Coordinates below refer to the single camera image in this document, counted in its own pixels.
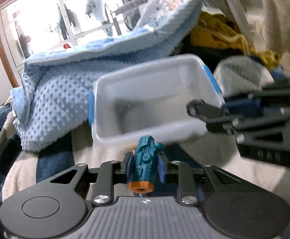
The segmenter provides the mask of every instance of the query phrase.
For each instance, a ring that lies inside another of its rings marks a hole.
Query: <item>gray textured grip pad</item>
[[[119,197],[109,207],[96,208],[86,223],[65,239],[225,239],[199,209],[176,203],[173,197]]]

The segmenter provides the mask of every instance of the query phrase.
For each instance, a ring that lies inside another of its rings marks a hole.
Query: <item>gray cloth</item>
[[[213,75],[224,97],[261,90],[263,85],[273,82],[265,67],[246,56],[220,61]]]

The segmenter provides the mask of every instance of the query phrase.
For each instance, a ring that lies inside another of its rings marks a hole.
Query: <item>blue plaid blanket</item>
[[[12,122],[7,122],[13,119],[11,110],[10,104],[0,107],[0,206],[3,202],[3,187],[5,186],[7,175],[22,153],[19,136],[16,133],[10,134],[11,132],[9,132]],[[37,153],[36,158],[35,183],[73,166],[71,133]],[[3,238],[4,230],[0,223],[0,239]]]

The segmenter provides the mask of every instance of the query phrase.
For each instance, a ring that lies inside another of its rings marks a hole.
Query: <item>window pane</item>
[[[89,31],[112,23],[110,10],[115,11],[123,5],[122,0],[63,0],[67,9],[72,31],[75,34]]]
[[[16,66],[63,41],[58,0],[17,0],[1,11],[1,18]]]
[[[105,39],[105,38],[107,38],[107,34],[106,34],[106,31],[102,29],[102,30],[94,31],[90,34],[85,35],[82,38],[77,39],[77,43],[78,45],[84,45],[88,43],[89,41],[100,40],[100,39]]]
[[[25,70],[25,69],[22,68],[22,69],[20,69],[20,70],[18,71],[20,78],[22,77],[22,74],[23,74],[24,70]]]
[[[125,23],[120,24],[119,27],[123,36],[130,32],[130,30],[126,27]],[[118,37],[116,28],[113,26],[112,29],[114,34],[113,37]]]

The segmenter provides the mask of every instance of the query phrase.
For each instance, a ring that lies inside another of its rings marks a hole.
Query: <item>black circular pad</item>
[[[27,239],[59,238],[73,230],[85,218],[87,206],[62,186],[54,184],[54,191],[29,188],[6,199],[0,208],[5,230]]]
[[[289,205],[264,192],[216,192],[204,212],[217,230],[241,239],[267,239],[283,232],[290,220]]]
[[[50,197],[35,197],[27,200],[23,206],[22,211],[28,217],[32,218],[46,218],[54,215],[60,208],[59,202]]]

